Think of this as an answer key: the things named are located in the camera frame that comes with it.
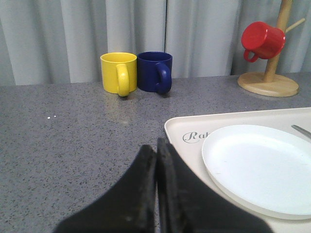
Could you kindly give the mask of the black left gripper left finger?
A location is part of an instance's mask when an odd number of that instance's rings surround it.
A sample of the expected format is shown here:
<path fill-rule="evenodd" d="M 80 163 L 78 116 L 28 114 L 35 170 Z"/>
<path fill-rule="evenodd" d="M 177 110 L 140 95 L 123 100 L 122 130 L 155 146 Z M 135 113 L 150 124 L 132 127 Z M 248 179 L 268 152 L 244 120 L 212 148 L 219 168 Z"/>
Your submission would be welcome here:
<path fill-rule="evenodd" d="M 156 153 L 143 145 L 125 174 L 103 196 L 63 220 L 56 233 L 153 233 Z"/>

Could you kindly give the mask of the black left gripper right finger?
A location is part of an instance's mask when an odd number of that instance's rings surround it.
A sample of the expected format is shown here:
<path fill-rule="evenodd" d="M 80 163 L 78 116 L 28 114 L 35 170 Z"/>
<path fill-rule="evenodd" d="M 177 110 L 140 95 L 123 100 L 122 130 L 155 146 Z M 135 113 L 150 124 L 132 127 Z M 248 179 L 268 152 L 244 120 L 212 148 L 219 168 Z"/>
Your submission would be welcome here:
<path fill-rule="evenodd" d="M 156 177 L 163 233 L 272 232 L 264 220 L 209 188 L 162 138 L 157 141 Z"/>

